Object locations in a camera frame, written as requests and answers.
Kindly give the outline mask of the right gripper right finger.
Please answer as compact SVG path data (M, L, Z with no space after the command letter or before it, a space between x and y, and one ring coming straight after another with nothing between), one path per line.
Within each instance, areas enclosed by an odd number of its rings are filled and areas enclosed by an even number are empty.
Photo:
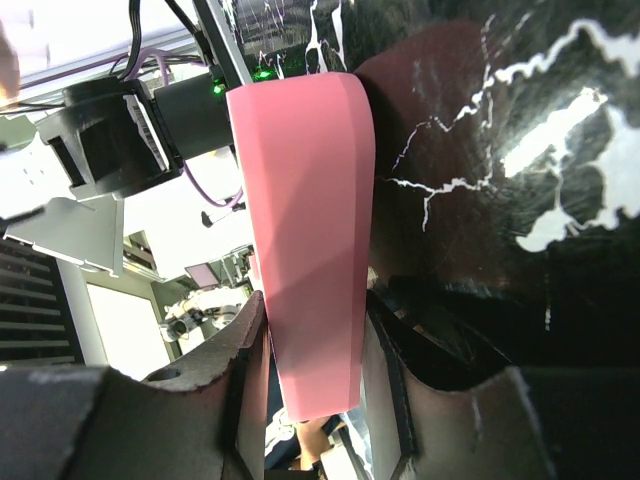
M364 403L377 479L552 479L555 467L520 371L434 390L401 359L398 322L366 296Z

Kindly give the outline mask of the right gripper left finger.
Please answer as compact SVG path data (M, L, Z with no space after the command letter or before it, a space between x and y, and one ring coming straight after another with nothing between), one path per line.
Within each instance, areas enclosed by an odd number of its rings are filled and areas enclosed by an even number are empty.
M142 381L110 367L1 375L5 479L260 479L265 305Z

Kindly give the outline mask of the pink triangular power socket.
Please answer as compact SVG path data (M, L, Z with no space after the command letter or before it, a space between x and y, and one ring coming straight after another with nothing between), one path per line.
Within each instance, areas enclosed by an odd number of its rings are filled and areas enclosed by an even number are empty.
M357 405L375 135L360 80L321 73L227 96L289 417Z

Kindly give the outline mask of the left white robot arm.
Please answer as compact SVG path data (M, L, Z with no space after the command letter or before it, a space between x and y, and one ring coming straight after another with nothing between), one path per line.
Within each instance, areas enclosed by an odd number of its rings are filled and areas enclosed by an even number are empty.
M113 276L123 270L125 199L233 142L224 94L207 74L154 92L138 79L73 85L62 108L37 122L36 138L70 193L2 220L4 237Z

